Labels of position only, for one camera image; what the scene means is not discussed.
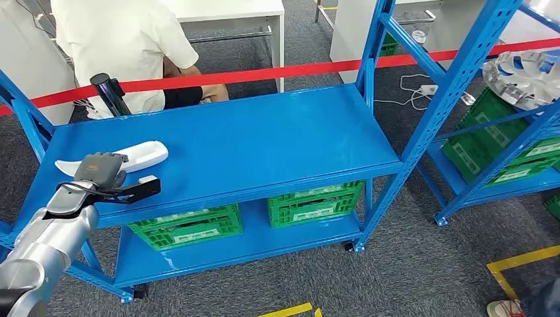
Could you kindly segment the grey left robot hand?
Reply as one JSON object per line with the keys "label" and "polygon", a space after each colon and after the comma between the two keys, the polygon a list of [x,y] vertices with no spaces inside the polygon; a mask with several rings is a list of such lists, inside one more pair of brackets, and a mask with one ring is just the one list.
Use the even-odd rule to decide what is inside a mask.
{"label": "grey left robot hand", "polygon": [[92,182],[98,189],[109,190],[120,187],[126,178],[122,164],[128,162],[127,155],[95,153],[87,155],[80,163],[74,181]]}

